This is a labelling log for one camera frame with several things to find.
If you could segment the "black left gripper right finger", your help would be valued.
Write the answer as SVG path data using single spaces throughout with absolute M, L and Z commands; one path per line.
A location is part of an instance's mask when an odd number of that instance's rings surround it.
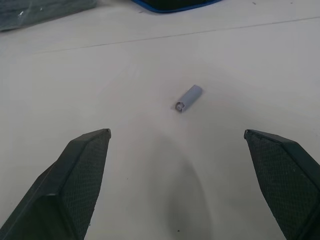
M 247 129 L 261 193 L 287 240 L 320 238 L 320 165 L 297 142 Z

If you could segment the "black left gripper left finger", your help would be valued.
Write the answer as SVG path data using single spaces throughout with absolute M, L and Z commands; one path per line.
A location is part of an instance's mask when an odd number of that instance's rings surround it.
M 83 240 L 100 194 L 111 130 L 71 140 L 0 229 L 2 240 Z

